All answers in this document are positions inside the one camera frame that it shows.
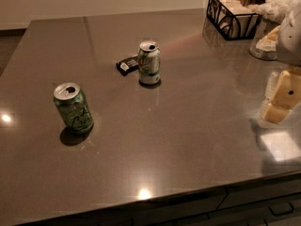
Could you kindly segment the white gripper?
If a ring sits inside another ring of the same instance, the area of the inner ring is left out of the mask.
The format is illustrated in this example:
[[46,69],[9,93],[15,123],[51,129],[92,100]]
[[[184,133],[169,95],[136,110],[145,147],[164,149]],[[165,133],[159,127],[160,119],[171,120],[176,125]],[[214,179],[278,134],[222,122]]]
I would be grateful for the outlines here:
[[[301,1],[298,0],[282,21],[277,36],[277,59],[301,66]],[[289,69],[272,72],[261,108],[261,119],[282,123],[301,102],[301,72]]]

